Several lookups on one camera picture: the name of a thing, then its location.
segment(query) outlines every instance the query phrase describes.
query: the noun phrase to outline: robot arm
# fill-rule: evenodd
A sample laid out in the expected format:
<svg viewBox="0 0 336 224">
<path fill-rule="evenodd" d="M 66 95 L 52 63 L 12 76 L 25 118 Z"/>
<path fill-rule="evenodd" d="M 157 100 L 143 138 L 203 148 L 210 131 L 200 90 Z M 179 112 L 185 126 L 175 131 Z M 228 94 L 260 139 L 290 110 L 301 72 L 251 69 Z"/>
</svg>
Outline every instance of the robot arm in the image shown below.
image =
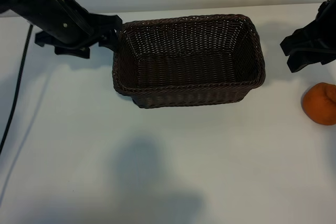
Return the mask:
<svg viewBox="0 0 336 224">
<path fill-rule="evenodd" d="M 283 40 L 281 47 L 289 56 L 287 64 L 291 72 L 317 62 L 328 64 L 336 59 L 335 14 L 336 0 L 326 1 L 313 22 Z"/>
<path fill-rule="evenodd" d="M 55 46 L 57 55 L 90 58 L 90 46 L 99 43 L 118 50 L 117 32 L 122 28 L 118 16 L 91 14 L 75 0 L 0 0 L 0 13 L 13 10 L 40 27 L 35 43 Z"/>
</svg>

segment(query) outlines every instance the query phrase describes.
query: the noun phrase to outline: wicker basket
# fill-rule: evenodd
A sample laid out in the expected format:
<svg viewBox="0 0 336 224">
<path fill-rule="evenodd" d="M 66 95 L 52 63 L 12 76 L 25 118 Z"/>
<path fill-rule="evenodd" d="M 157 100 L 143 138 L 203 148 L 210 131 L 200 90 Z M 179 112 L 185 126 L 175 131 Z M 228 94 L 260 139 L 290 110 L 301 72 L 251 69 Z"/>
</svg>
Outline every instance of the wicker basket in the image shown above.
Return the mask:
<svg viewBox="0 0 336 224">
<path fill-rule="evenodd" d="M 238 102 L 265 80 L 259 36 L 243 15 L 130 22 L 119 42 L 114 88 L 141 108 Z"/>
</svg>

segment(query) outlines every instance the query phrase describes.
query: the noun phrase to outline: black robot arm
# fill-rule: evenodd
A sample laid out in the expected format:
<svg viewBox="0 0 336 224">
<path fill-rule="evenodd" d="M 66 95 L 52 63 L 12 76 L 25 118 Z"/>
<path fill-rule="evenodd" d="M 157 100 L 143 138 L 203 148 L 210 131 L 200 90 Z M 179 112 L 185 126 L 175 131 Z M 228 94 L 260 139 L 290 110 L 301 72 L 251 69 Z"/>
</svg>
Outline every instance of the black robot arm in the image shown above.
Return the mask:
<svg viewBox="0 0 336 224">
<path fill-rule="evenodd" d="M 75 0 L 0 0 L 0 13 L 9 9 L 40 27 L 35 43 L 54 46 L 57 55 L 88 59 L 95 43 L 118 50 L 122 20 L 116 15 L 91 14 Z"/>
</svg>

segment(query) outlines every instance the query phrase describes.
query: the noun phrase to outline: white table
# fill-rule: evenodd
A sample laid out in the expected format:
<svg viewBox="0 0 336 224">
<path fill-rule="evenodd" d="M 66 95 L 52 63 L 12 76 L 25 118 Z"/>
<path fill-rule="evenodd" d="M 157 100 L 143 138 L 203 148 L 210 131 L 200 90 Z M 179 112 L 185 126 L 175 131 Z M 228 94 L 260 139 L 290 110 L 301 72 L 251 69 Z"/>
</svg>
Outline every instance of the white table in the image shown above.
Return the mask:
<svg viewBox="0 0 336 224">
<path fill-rule="evenodd" d="M 318 7 L 119 13 L 124 22 L 249 16 L 267 78 L 234 104 L 139 109 L 113 89 L 111 51 L 94 46 L 84 60 L 31 40 L 0 157 L 0 223 L 334 224 L 336 127 L 313 123 L 300 100 L 335 83 L 336 62 L 293 74 L 279 46 Z M 27 28 L 0 19 L 1 135 Z"/>
</svg>

